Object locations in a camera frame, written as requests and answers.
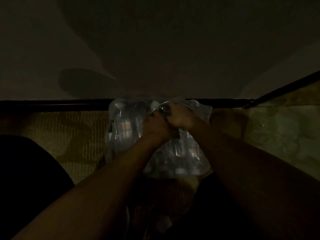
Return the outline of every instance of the torn plastic wrap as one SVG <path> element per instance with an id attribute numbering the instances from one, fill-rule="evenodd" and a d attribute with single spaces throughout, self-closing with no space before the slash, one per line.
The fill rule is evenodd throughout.
<path id="1" fill-rule="evenodd" d="M 184 105 L 194 114 L 209 122 L 212 107 L 197 100 L 171 98 L 118 98 L 109 106 L 109 124 L 105 137 L 106 161 L 112 161 L 121 151 L 129 149 L 141 136 L 143 123 L 153 111 L 163 116 L 170 114 L 170 103 Z M 187 175 L 201 175 L 210 168 L 209 162 L 198 143 L 185 130 L 162 145 L 150 158 L 144 173 L 150 178 L 180 178 Z"/>

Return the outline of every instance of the plastic wrap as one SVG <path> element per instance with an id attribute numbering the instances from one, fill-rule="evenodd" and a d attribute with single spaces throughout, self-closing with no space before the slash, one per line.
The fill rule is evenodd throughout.
<path id="1" fill-rule="evenodd" d="M 143 132 L 144 119 L 159 110 L 165 116 L 170 113 L 170 103 L 182 104 L 194 114 L 209 122 L 212 107 L 197 100 L 183 98 L 118 98 L 109 106 L 109 123 L 105 137 L 106 160 L 110 161 L 130 148 Z M 180 178 L 187 175 L 201 175 L 210 168 L 209 162 L 197 142 L 185 130 L 177 129 L 177 134 L 162 145 L 150 158 L 144 173 L 150 178 Z"/>

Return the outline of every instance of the person's right arm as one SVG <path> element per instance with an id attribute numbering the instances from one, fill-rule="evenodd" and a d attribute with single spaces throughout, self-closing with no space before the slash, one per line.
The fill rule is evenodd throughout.
<path id="1" fill-rule="evenodd" d="M 171 104 L 168 122 L 186 129 L 214 172 L 265 238 L 320 238 L 320 182 Z"/>

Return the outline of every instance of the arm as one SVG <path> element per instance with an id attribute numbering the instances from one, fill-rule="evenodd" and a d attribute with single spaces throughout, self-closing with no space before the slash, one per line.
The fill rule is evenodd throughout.
<path id="1" fill-rule="evenodd" d="M 319 237 L 320 182 L 171 104 L 167 118 L 188 130 L 222 184 L 266 238 Z"/>
<path id="2" fill-rule="evenodd" d="M 102 239 L 125 207 L 135 179 L 171 137 L 165 119 L 155 112 L 145 121 L 143 136 L 129 150 L 47 207 L 13 240 Z"/>

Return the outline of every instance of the black pants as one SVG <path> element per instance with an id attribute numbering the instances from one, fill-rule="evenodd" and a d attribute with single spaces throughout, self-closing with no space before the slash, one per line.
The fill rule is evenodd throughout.
<path id="1" fill-rule="evenodd" d="M 32 140 L 0 135 L 0 239 L 11 239 L 39 213 L 74 187 L 59 163 Z M 153 239 L 257 239 L 251 224 L 216 174 L 203 179 L 193 204 L 165 234 Z"/>

